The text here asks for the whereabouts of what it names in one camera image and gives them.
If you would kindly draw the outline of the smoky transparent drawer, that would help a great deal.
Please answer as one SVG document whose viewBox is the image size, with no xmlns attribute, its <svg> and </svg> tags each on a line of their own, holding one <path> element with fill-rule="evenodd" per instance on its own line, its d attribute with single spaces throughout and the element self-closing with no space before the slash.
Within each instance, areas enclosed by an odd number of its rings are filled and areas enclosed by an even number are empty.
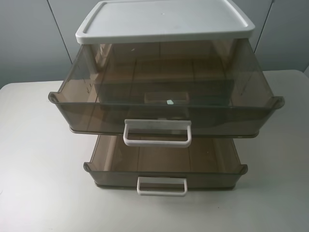
<svg viewBox="0 0 309 232">
<path fill-rule="evenodd" d="M 266 81 L 252 47 L 218 75 L 156 74 L 142 77 L 105 67 L 91 73 L 73 63 L 49 101 L 75 133 L 118 135 L 125 119 L 190 120 L 194 137 L 255 137 L 283 107 Z"/>
<path fill-rule="evenodd" d="M 233 139 L 193 138 L 189 147 L 133 147 L 100 135 L 84 169 L 101 188 L 135 189 L 140 177 L 183 178 L 188 190 L 232 189 L 248 166 Z"/>
</svg>

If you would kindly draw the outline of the white plastic drawer cabinet frame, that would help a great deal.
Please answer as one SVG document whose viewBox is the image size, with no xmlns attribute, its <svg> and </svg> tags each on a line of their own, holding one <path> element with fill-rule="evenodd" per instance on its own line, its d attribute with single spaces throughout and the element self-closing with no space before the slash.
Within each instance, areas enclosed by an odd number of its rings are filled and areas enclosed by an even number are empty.
<svg viewBox="0 0 309 232">
<path fill-rule="evenodd" d="M 75 34 L 74 62 L 91 73 L 218 75 L 254 29 L 231 0 L 104 0 Z"/>
</svg>

